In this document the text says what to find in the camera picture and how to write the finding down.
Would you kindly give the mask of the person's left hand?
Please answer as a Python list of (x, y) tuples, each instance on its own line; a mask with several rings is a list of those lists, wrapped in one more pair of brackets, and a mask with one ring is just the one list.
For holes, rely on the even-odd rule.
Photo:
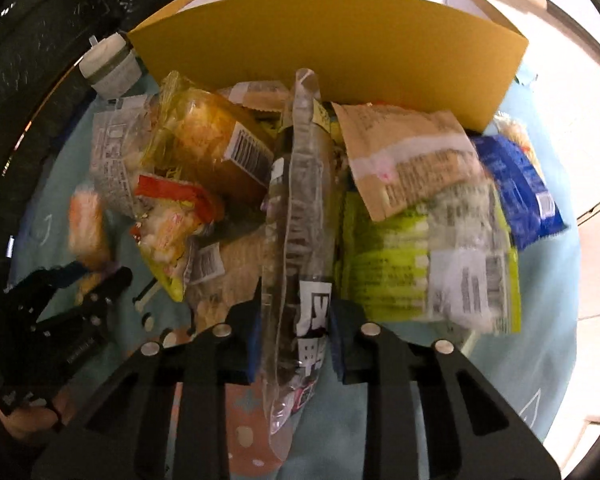
[(6, 431), (17, 440), (29, 440), (35, 434), (53, 429), (58, 422), (65, 425), (76, 412), (68, 388), (61, 389), (53, 398), (53, 407), (26, 405), (6, 416), (0, 410), (0, 421)]

